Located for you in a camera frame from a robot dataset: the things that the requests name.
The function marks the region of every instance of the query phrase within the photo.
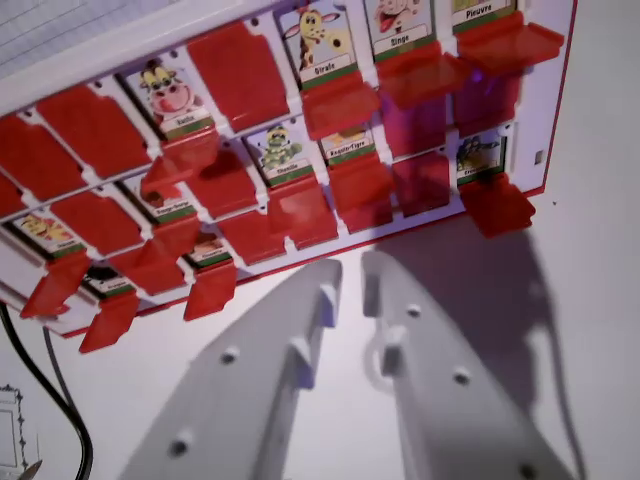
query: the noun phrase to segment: cartoon giraffe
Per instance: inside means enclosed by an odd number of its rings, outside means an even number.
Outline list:
[[[300,71],[313,66],[313,49],[323,40],[331,48],[339,52],[345,51],[349,45],[349,36],[343,32],[328,30],[324,24],[333,22],[339,13],[329,13],[321,15],[317,10],[310,10],[309,7],[298,9],[300,21],[284,32],[284,38],[292,38],[300,34]]]

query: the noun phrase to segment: red border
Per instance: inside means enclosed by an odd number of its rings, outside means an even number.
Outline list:
[[[564,95],[564,84],[565,84],[565,80],[567,78],[567,69],[569,67],[569,55],[571,54],[571,45],[573,42],[573,29],[575,27],[575,23],[576,23],[576,15],[578,12],[578,0],[574,0],[573,2],[573,13],[571,15],[571,26],[569,27],[569,36],[567,38],[567,52],[565,54],[565,61],[564,61],[564,69],[562,72],[562,82],[560,83],[560,96],[558,97],[558,106],[556,107],[556,117],[553,121],[553,133],[551,134],[551,143],[549,146],[549,154],[547,155],[547,166],[545,168],[544,171],[544,183],[542,184],[541,187],[538,188],[534,188],[533,190],[529,190],[528,192],[526,192],[527,197],[532,197],[534,195],[539,195],[541,193],[543,193],[545,191],[545,188],[547,186],[547,176],[549,175],[549,165],[551,164],[551,153],[553,152],[553,143],[555,141],[556,138],[556,128],[558,126],[558,118],[560,116],[560,107],[562,105],[562,97]],[[333,250],[331,252],[328,252],[324,255],[318,255],[317,257],[313,257],[307,260],[303,260],[301,262],[297,262],[297,263],[292,263],[290,265],[286,265],[284,267],[281,268],[277,268],[275,270],[269,270],[268,272],[264,272],[261,273],[259,275],[254,275],[253,277],[247,278],[245,280],[241,280],[240,282],[238,282],[238,285],[242,285],[244,283],[248,283],[248,282],[252,282],[254,280],[258,280],[262,277],[265,277],[267,275],[273,275],[274,273],[279,273],[279,272],[283,272],[285,270],[289,270],[290,268],[295,268],[298,267],[300,265],[304,265],[305,263],[310,263],[313,262],[315,260],[318,260],[320,258],[325,258],[325,257],[330,257],[333,255],[338,255],[340,253],[346,252],[347,250],[352,250],[354,248],[360,248],[360,247],[364,247],[366,245],[371,245],[374,243],[379,242],[380,240],[383,239],[388,239],[388,238],[392,238],[395,237],[396,235],[400,235],[400,234],[404,234],[407,232],[411,232],[411,231],[415,231],[415,230],[419,230],[421,228],[430,226],[430,225],[435,225],[437,223],[440,222],[444,222],[447,221],[449,219],[458,217],[460,215],[465,215],[465,212],[461,212],[461,213],[457,213],[455,215],[450,215],[448,217],[445,218],[441,218],[440,220],[434,220],[433,222],[429,222],[429,223],[424,223],[422,225],[417,225],[415,227],[412,228],[407,228],[405,230],[400,230],[399,232],[394,232],[394,233],[389,233],[388,235],[384,235],[382,237],[378,237],[378,238],[374,238],[372,240],[366,241],[366,242],[362,242],[362,243],[357,243],[355,245],[349,245],[348,247],[344,247],[341,248],[339,250]],[[162,305],[158,305],[156,307],[151,307],[151,308],[147,308],[146,310],[143,310],[141,312],[138,313],[139,317],[144,317],[147,315],[151,315],[152,313],[156,313],[159,312],[161,310],[165,310],[169,307],[172,307],[173,305],[177,305],[179,303],[185,302],[187,300],[187,297],[184,298],[180,298],[178,300],[174,300],[173,302],[168,302],[168,303],[163,303]],[[74,330],[73,332],[68,332],[65,334],[62,334],[61,336],[63,338],[71,338],[71,337],[75,337],[77,335],[81,335],[83,333],[86,333],[86,331],[89,330],[89,327],[85,327],[85,328],[81,328],[79,330]]]

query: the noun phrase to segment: screw hole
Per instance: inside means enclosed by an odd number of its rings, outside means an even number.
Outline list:
[[[187,442],[184,440],[174,440],[169,447],[169,455],[178,458],[187,453],[187,450],[189,450]]]
[[[529,465],[528,463],[524,463],[520,465],[520,476],[525,480],[535,480],[538,478],[538,472],[533,467],[533,465]]]
[[[220,355],[220,363],[223,365],[231,365],[238,358],[238,354],[234,351],[227,351]]]
[[[413,304],[407,306],[407,315],[409,315],[411,318],[418,318],[421,313],[422,310],[420,310],[420,307],[418,305]]]
[[[464,368],[458,368],[453,372],[453,381],[458,385],[466,387],[471,383],[471,375]]]

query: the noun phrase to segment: white plastic piece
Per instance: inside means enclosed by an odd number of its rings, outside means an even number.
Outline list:
[[[393,378],[410,478],[570,480],[424,287],[382,252],[365,252],[362,265],[387,339],[383,370]]]
[[[298,390],[313,384],[319,358],[321,286],[338,290],[341,278],[336,260],[307,265],[205,347],[120,479],[282,478]]]

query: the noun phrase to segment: character card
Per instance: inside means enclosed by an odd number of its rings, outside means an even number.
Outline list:
[[[313,172],[305,149],[302,117],[278,123],[246,137],[249,153],[271,187]]]
[[[196,213],[189,195],[180,185],[170,185],[154,192],[142,195],[140,181],[144,173],[125,178],[115,185],[127,198],[144,213],[153,223],[167,223],[176,218]]]
[[[7,227],[45,257],[60,258],[85,249],[76,234],[47,211],[31,212],[13,220]]]
[[[204,268],[231,259],[231,255],[215,234],[213,225],[203,224],[193,251],[186,255],[195,268]]]
[[[451,0],[453,33],[461,33],[515,12],[516,0]]]
[[[183,68],[156,58],[122,72],[121,76],[167,139],[213,124]]]
[[[357,70],[347,13],[333,0],[297,8],[278,22],[303,90]]]
[[[320,140],[322,154],[329,165],[374,152],[373,134],[367,123],[362,123]]]
[[[504,172],[506,156],[507,137],[501,137],[496,130],[461,140],[456,154],[458,185]]]
[[[114,270],[106,260],[91,262],[82,284],[101,300],[135,290],[131,282]]]
[[[365,0],[376,62],[435,39],[431,0]]]

